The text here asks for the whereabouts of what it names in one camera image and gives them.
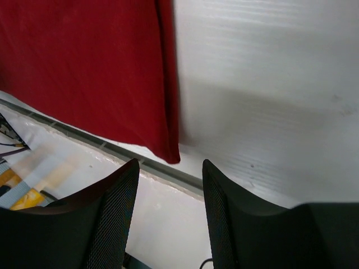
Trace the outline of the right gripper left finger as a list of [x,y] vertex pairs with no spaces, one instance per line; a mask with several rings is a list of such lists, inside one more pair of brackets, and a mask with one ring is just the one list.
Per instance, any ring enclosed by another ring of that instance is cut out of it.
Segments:
[[132,159],[45,207],[1,209],[2,268],[121,268],[139,183]]

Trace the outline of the dark red t shirt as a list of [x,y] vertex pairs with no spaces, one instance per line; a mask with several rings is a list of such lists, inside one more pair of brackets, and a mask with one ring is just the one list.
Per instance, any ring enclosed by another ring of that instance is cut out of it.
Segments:
[[1,90],[178,163],[172,1],[2,1]]

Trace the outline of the aluminium frame rail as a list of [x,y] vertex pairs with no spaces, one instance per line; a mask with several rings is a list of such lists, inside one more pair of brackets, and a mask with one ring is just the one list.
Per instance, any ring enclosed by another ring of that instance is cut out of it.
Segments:
[[16,104],[10,103],[9,101],[1,100],[1,104],[6,106],[9,109],[12,109],[16,112],[19,112],[23,115],[35,119],[41,123],[44,123],[52,128],[60,131],[69,138],[79,140],[90,146],[94,146],[110,155],[113,155],[121,160],[129,160],[136,158],[141,162],[140,166],[149,173],[152,173],[156,176],[159,176],[169,182],[180,185],[183,188],[188,189],[189,191],[202,194],[203,185],[202,180],[198,177],[189,175],[182,171],[179,171],[170,166],[161,164],[157,161],[151,160],[147,157],[144,157],[140,154],[131,152],[124,149],[123,147],[117,146],[113,143],[105,141],[103,138],[98,138],[94,135],[85,133],[84,131],[78,130],[74,127],[68,126],[64,123],[59,122],[58,120],[51,119],[46,115],[41,115],[38,112],[32,112],[26,108],[22,108]]

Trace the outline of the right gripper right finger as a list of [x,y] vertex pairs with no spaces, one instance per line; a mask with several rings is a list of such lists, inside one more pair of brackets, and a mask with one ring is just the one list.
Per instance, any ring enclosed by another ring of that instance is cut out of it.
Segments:
[[214,268],[357,268],[358,204],[285,208],[202,164]]

